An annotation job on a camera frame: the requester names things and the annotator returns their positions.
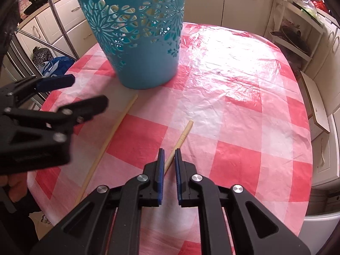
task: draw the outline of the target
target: blue plastic basket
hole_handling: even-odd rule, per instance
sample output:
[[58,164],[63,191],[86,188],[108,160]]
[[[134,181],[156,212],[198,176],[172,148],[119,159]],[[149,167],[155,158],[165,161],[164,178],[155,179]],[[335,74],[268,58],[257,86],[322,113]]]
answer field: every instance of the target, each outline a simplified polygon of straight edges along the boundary
[[78,0],[119,80],[147,89],[177,72],[184,0]]

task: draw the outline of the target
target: table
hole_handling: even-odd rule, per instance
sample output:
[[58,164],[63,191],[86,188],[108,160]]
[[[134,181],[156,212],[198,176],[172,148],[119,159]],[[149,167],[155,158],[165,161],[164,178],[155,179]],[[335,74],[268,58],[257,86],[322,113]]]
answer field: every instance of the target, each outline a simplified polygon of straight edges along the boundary
[[[148,90],[123,87],[97,44],[68,71],[73,87],[54,91],[43,110],[105,94],[105,113],[74,130],[72,162],[31,172],[28,186],[52,224],[73,207],[99,149],[128,101],[125,117],[86,190],[123,185],[142,173],[160,147],[170,153],[188,120],[183,160],[216,184],[241,184],[298,234],[312,180],[307,114],[293,72],[268,40],[243,31],[185,23],[177,75]],[[159,208],[144,208],[140,254],[199,254],[196,208],[177,202],[172,166]]]

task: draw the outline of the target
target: finger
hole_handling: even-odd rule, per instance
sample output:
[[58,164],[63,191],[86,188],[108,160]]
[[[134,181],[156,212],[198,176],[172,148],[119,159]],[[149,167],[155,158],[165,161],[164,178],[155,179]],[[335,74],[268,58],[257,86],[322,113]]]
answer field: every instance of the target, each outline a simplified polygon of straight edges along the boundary
[[7,175],[0,175],[0,187],[6,186],[8,183]]
[[8,185],[10,187],[15,186],[21,181],[27,180],[27,173],[15,173],[8,176]]
[[18,202],[27,194],[27,181],[22,180],[10,188],[8,196],[13,202]]

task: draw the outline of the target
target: pot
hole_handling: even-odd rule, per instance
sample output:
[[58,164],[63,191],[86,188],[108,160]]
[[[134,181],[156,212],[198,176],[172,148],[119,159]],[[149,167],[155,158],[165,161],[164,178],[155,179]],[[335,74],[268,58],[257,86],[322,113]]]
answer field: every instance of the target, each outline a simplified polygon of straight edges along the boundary
[[272,35],[282,37],[284,40],[298,48],[301,52],[309,54],[310,50],[305,41],[301,39],[301,32],[294,32],[290,27],[282,26],[281,31],[272,31]]
[[25,9],[23,12],[25,15],[31,15],[33,12],[35,12],[37,9],[42,7],[44,4],[48,3],[48,0],[29,0],[32,4]]

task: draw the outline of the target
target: silver screw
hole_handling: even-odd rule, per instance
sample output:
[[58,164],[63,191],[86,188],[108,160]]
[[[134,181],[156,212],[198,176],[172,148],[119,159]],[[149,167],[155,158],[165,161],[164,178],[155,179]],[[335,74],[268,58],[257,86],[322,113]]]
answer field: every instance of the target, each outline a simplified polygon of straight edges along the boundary
[[149,179],[149,177],[145,174],[140,174],[137,176],[137,180],[140,181],[140,182],[144,182],[144,181],[147,181]]
[[242,193],[243,192],[243,187],[241,185],[234,185],[232,187],[232,190],[235,192],[235,193]]
[[108,187],[105,185],[100,185],[97,187],[97,192],[100,194],[106,193],[108,191]]
[[81,124],[82,122],[84,122],[84,118],[82,116],[78,116],[77,117],[77,123]]
[[56,132],[53,135],[53,140],[58,142],[58,143],[64,143],[67,140],[67,136],[63,133]]
[[193,176],[191,177],[191,179],[192,179],[193,181],[200,182],[200,181],[202,181],[203,176],[200,175],[200,174],[195,174],[195,175],[193,175]]
[[72,115],[72,110],[71,109],[68,109],[68,108],[64,108],[62,110],[62,113],[65,114],[65,115]]

